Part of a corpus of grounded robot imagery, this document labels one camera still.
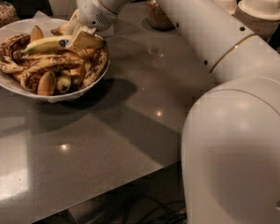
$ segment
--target metal table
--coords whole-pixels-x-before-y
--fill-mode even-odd
[[[32,223],[180,159],[184,120],[215,81],[176,30],[124,8],[111,64],[83,97],[49,104],[0,87],[0,224]]]

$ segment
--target gray countertop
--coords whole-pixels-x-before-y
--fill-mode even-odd
[[[180,159],[184,120],[214,79],[176,30],[126,6],[110,67],[83,97],[49,104],[0,87],[0,224],[32,223]]]

